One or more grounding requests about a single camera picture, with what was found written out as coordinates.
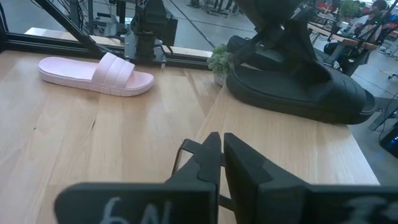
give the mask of black metal bar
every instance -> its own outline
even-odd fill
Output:
[[[8,40],[17,40],[17,41],[24,41],[30,43],[38,43],[38,44],[50,44],[50,45],[59,45],[61,47],[76,47],[81,49],[86,49],[86,47],[77,42],[75,40],[63,40],[63,39],[56,39],[51,37],[42,37],[42,36],[34,36],[34,35],[27,35],[27,34],[16,34],[16,33],[7,33],[6,34]],[[108,49],[115,54],[122,54],[124,52],[124,47],[117,47],[112,45],[105,45]]]
[[[71,35],[73,35],[80,43],[82,43],[90,52],[102,57],[108,49],[100,47],[88,35],[82,33],[81,30],[62,12],[53,5],[49,0],[35,0],[45,11],[47,11],[57,22],[59,22]]]
[[[167,60],[175,59],[175,60],[194,60],[195,62],[203,62],[207,63],[206,57],[194,56],[194,55],[182,55],[182,54],[167,54]]]
[[[5,42],[7,50],[15,50],[21,52],[31,52],[37,54],[50,54],[68,57],[95,58],[100,59],[98,54],[93,54],[85,49],[75,47],[62,47],[58,45],[38,44],[32,42],[24,42],[18,40],[7,40]]]
[[[97,12],[97,16],[99,16],[99,17],[106,17],[106,18],[112,18],[111,14],[109,14],[109,13],[103,13],[103,12]]]
[[[220,195],[219,205],[228,210],[234,211],[234,203],[232,202],[232,200],[230,198],[225,197],[224,195]]]
[[[69,8],[70,8],[70,19],[72,22],[79,26],[79,10],[78,10],[78,0],[69,0]]]
[[[93,13],[93,0],[87,0],[88,6],[88,31],[90,35],[94,34],[94,13]]]
[[[167,59],[166,66],[209,70],[207,63],[194,62],[190,60]]]
[[[118,4],[119,4],[119,23],[124,24],[126,21],[126,2],[118,1]]]
[[[0,24],[4,27],[4,30],[8,32],[8,25],[7,25],[7,20],[6,20],[6,13],[4,12],[4,8],[2,7],[2,4],[0,2],[0,13],[1,13],[1,18],[0,18]]]
[[[221,0],[221,1],[220,1],[220,4],[218,5],[218,12],[221,12],[222,7],[223,7],[223,3],[224,3],[224,0]]]

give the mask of light wood surface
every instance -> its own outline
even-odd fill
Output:
[[[231,132],[272,162],[312,184],[377,185],[372,169],[346,125],[332,125],[268,111],[236,100],[223,88],[196,136]],[[192,155],[184,152],[180,167]],[[221,194],[229,197],[224,169]],[[235,223],[220,207],[219,224]]]
[[[378,184],[346,126],[245,105],[226,88],[218,95],[211,72],[138,66],[155,85],[121,98],[43,82],[46,56],[0,54],[0,223],[54,223],[54,198],[77,182],[163,182],[182,141],[211,131],[234,133],[310,183]],[[221,208],[220,223],[234,222]]]
[[[0,54],[0,223],[55,223],[54,198],[78,182],[165,181],[220,90],[209,71],[141,66],[155,76],[142,95],[79,90],[39,78],[46,56]]]
[[[322,29],[321,27],[319,27],[315,24],[312,24],[311,22],[308,23],[308,28],[312,29],[315,32],[319,32],[323,35],[327,35],[327,36],[330,35],[329,31]],[[351,46],[357,46],[359,43],[357,40],[353,40],[353,39],[342,37],[342,36],[335,35],[335,34],[333,34],[331,38],[337,40],[338,42],[344,43],[346,45],[351,45]],[[366,49],[369,49],[369,50],[377,49],[377,45],[366,43],[366,42],[363,44],[363,47]]]
[[[48,29],[42,29],[42,28],[36,28],[36,27],[30,28],[28,31],[25,32],[25,34],[37,35],[37,36],[42,36],[42,37],[51,37],[51,38],[57,38],[57,39],[63,39],[63,40],[77,41],[76,38],[74,38],[74,36],[72,36],[69,32],[58,31],[58,30],[48,30]],[[95,42],[97,42],[99,44],[112,45],[112,46],[123,46],[124,45],[118,39],[98,37],[98,36],[94,36],[94,35],[91,35],[90,37]],[[170,53],[170,50],[166,46],[163,46],[163,49],[167,53]],[[175,53],[175,54],[194,55],[194,56],[206,57],[206,58],[211,57],[211,55],[213,54],[212,52],[209,52],[206,50],[186,49],[183,47],[175,47],[175,46],[172,46],[171,49],[173,50],[173,53]]]

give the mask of wooden tabletop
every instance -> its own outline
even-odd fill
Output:
[[[209,71],[142,66],[155,76],[142,95],[79,90],[39,78],[47,56],[0,54],[0,223],[56,223],[71,184],[164,182],[220,90]]]
[[[203,142],[213,131],[231,132],[272,162],[311,184],[379,182],[347,125],[325,124],[273,112],[236,100],[224,87],[196,136]],[[191,157],[184,152],[180,167]],[[229,197],[224,169],[221,194]],[[220,207],[219,224],[236,223]]]
[[[311,22],[308,23],[308,28],[314,30],[315,32],[319,32],[319,33],[321,33],[323,35],[326,35],[326,36],[330,35],[330,31],[325,30],[325,29],[323,29],[322,27],[319,27],[316,24],[312,24]],[[337,40],[338,42],[346,44],[346,45],[357,46],[359,44],[359,42],[357,40],[350,39],[350,38],[347,38],[347,37],[342,37],[342,36],[336,35],[336,34],[333,34],[331,38]],[[377,45],[371,44],[371,43],[367,43],[367,42],[365,42],[363,44],[363,47],[366,48],[366,49],[369,49],[369,50],[377,49]]]
[[[211,131],[234,133],[310,183],[378,184],[347,126],[245,105],[209,71],[137,66],[155,85],[123,98],[43,82],[47,56],[0,54],[0,223],[55,223],[55,197],[78,182],[163,182],[182,141]],[[220,223],[233,214],[221,208]]]

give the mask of cable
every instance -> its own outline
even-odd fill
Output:
[[[40,6],[40,5],[37,4],[37,2],[35,2],[35,1],[33,1],[33,0],[30,0],[30,1],[31,1],[31,3],[32,3],[33,5],[35,5],[36,7],[39,7],[39,8],[41,8],[41,9],[43,9],[42,6]]]
[[[162,41],[162,43],[164,44],[164,45],[166,45],[166,47],[168,48],[168,50],[170,51],[170,55],[173,55],[174,54],[174,52],[173,52],[173,49],[170,47],[170,45],[169,44],[166,44],[165,42],[164,42],[164,40],[163,40],[163,38],[161,38],[161,37],[158,37],[158,39],[159,40],[161,40]]]
[[[88,11],[88,8],[85,3],[83,3],[84,8]]]
[[[79,28],[80,28],[81,31],[85,31],[86,33],[89,34],[90,32],[85,27],[85,24],[88,24],[88,22],[87,22],[87,20],[86,20],[86,18],[84,16],[83,9],[81,8],[80,4],[77,5],[77,9],[78,9],[78,15],[79,15],[78,16]]]
[[[381,130],[380,135],[379,135],[379,142],[381,141],[381,135],[384,132],[384,129],[386,128],[386,121],[387,121],[386,112],[388,111],[388,107],[390,107],[390,104],[394,101],[394,99],[396,98],[397,95],[398,95],[398,92],[391,98],[390,102],[388,102],[388,104],[387,104],[387,108],[384,110],[384,123],[383,123],[383,129]]]

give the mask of metal rod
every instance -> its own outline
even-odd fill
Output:
[[[119,3],[119,23],[124,24],[126,21],[126,2],[118,1]]]
[[[94,15],[93,15],[93,0],[87,0],[88,5],[88,31],[90,35],[94,34]]]

